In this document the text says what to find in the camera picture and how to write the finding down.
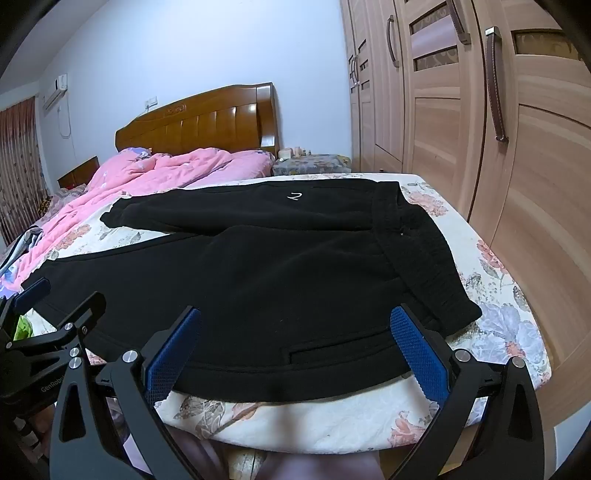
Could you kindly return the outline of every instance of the bed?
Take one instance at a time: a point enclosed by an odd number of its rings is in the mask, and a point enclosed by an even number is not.
[[[84,195],[45,218],[40,243],[0,278],[0,295],[17,291],[53,248],[118,197],[270,176],[279,150],[275,88],[231,85],[179,100],[133,119],[116,132],[115,146],[119,153],[95,169]]]
[[[152,153],[185,154],[187,149],[214,145],[228,151],[260,149],[275,155],[277,122],[271,84],[233,86],[180,100],[132,121],[116,134],[118,150],[142,145]],[[216,170],[184,186],[241,184],[268,179],[228,181]],[[274,180],[330,180],[342,174],[274,177]],[[350,174],[375,181],[398,181],[405,197],[421,205],[446,237],[469,297],[481,304],[482,319],[448,339],[481,360],[505,362],[523,357],[536,387],[550,379],[551,366],[543,338],[519,285],[464,219],[426,182],[407,174]],[[47,258],[104,251],[163,235],[130,228],[108,229],[99,218],[116,199],[105,203],[67,233],[67,241],[48,251]],[[158,294],[154,280],[152,294]],[[53,328],[34,312],[36,335]],[[93,355],[93,362],[101,360]],[[266,450],[346,453],[386,449],[418,440],[435,413],[411,375],[366,391],[319,401],[286,405],[226,403],[172,392],[156,405],[165,423],[201,438]],[[469,424],[482,416],[477,400]]]

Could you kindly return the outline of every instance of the curtain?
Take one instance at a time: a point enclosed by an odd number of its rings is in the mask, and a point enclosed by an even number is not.
[[[46,197],[32,97],[0,112],[0,233],[7,245],[39,219]]]

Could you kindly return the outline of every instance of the wardrobe handle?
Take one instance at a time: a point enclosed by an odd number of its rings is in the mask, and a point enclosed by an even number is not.
[[[386,40],[388,42],[388,50],[390,51],[390,57],[392,58],[392,63],[394,63],[394,66],[396,68],[400,67],[400,62],[398,60],[396,60],[396,57],[394,56],[394,50],[392,49],[392,38],[390,36],[390,25],[392,25],[394,23],[394,16],[390,15],[390,18],[388,18],[388,21],[386,22]]]
[[[357,62],[359,60],[359,56],[356,55],[353,58],[353,74],[355,75],[355,77],[353,78],[353,82],[355,83],[355,85],[361,85],[360,81],[359,81],[359,75],[357,74]]]
[[[501,32],[499,27],[491,27],[485,31],[486,35],[486,85],[488,98],[491,101],[492,122],[495,125],[496,139],[501,143],[508,143],[509,138],[505,132],[501,96],[499,94],[499,81],[496,71],[497,46],[501,44]]]
[[[456,0],[446,0],[446,3],[449,9],[449,14],[452,17],[453,26],[456,27],[458,39],[460,42],[462,42],[462,44],[470,45],[472,43],[472,39],[462,24],[462,19],[460,18],[460,14],[457,11]]]
[[[349,73],[351,74],[351,81],[353,82],[353,88],[357,87],[357,83],[355,83],[355,74],[353,73],[353,66],[355,65],[355,55],[351,57],[351,70]]]

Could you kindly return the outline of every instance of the wooden wardrobe door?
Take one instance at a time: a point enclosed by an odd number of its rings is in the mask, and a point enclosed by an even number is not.
[[[404,76],[394,0],[366,2],[374,77],[375,170],[402,172]]]
[[[472,2],[452,3],[469,34],[462,40],[447,2],[396,0],[410,84],[404,171],[423,177],[468,218],[485,127],[483,44]]]
[[[349,8],[349,0],[341,0],[341,11],[343,14],[343,26],[345,28],[345,43],[347,46],[347,64],[349,72],[349,102],[351,105],[351,140],[352,140],[352,170],[360,171],[361,169],[361,118],[359,112],[359,89],[357,84],[356,64],[356,48],[355,36],[353,33],[353,22],[351,19],[351,11]]]
[[[371,39],[368,24],[368,0],[349,0],[355,38],[359,112],[361,116],[361,171],[374,171],[375,111],[372,75]]]
[[[475,5],[483,39],[496,39],[496,62],[486,61],[505,132],[493,107],[470,223],[546,340],[553,372],[538,402],[547,429],[591,400],[591,73],[534,0]]]

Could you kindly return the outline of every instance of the white wall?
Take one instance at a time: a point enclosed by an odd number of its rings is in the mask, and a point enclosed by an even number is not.
[[[556,468],[569,456],[591,421],[591,402],[554,427],[556,433]]]
[[[0,111],[16,105],[39,93],[39,82],[27,83],[0,95]]]
[[[111,0],[56,55],[43,91],[69,91],[41,120],[52,179],[116,153],[115,131],[158,106],[235,83],[273,82],[284,146],[350,156],[345,38],[339,0]]]
[[[0,93],[36,82],[78,28],[107,0],[60,0],[36,23],[0,77]]]
[[[53,194],[60,188],[59,184],[51,178],[51,173],[47,166],[45,149],[43,148],[43,136],[41,134],[41,112],[43,111],[43,99],[37,95],[35,98],[35,124],[37,126],[37,145],[39,146],[39,156],[41,157],[41,169],[45,183],[50,194]]]

